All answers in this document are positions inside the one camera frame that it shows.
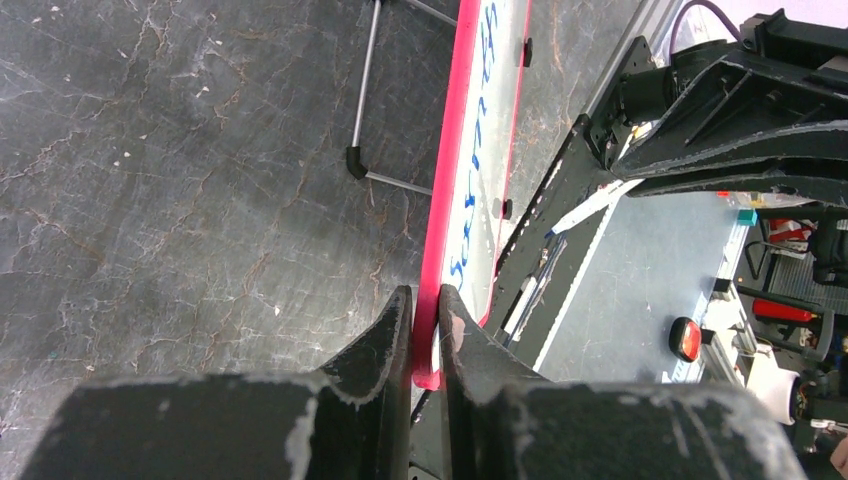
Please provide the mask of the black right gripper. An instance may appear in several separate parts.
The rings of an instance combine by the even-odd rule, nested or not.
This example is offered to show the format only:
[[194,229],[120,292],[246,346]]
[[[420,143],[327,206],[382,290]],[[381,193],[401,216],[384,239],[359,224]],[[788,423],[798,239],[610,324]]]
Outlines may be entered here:
[[740,34],[761,57],[733,51],[710,65],[613,174],[645,179],[632,197],[756,192],[845,207],[847,29],[779,9]]

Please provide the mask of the white board with pink rim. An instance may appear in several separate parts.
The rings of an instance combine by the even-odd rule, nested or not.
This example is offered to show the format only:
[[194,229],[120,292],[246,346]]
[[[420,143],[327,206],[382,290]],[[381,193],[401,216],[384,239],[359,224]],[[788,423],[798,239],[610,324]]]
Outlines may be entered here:
[[411,337],[422,389],[440,386],[441,287],[479,325],[489,317],[530,18],[528,1],[459,5]]

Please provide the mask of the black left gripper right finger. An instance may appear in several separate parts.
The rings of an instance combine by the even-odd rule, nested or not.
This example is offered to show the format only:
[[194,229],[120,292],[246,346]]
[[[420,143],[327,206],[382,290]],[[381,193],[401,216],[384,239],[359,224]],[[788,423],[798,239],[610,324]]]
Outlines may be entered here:
[[441,288],[448,479],[801,479],[786,435],[721,384],[555,383]]

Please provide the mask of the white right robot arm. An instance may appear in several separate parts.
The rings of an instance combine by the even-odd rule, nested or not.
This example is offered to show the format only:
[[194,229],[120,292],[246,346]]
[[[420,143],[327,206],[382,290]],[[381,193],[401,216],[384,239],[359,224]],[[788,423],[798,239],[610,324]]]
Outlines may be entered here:
[[781,193],[845,206],[847,33],[755,15],[736,42],[622,75],[594,142],[635,195]]

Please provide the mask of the blue white marker pen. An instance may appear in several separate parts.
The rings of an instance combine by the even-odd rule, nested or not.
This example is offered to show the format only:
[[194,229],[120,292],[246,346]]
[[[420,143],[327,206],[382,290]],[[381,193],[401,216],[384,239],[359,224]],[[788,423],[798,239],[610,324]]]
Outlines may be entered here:
[[546,233],[545,237],[550,238],[570,230],[591,215],[619,200],[642,182],[643,179],[629,181],[615,180],[598,187],[586,200],[583,200],[574,209],[563,215]]

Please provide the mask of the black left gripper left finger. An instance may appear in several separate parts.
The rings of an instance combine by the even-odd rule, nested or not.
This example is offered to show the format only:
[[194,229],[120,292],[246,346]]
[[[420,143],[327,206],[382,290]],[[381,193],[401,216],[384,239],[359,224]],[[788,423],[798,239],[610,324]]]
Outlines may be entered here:
[[26,479],[403,479],[412,293],[320,367],[116,377],[77,387]]

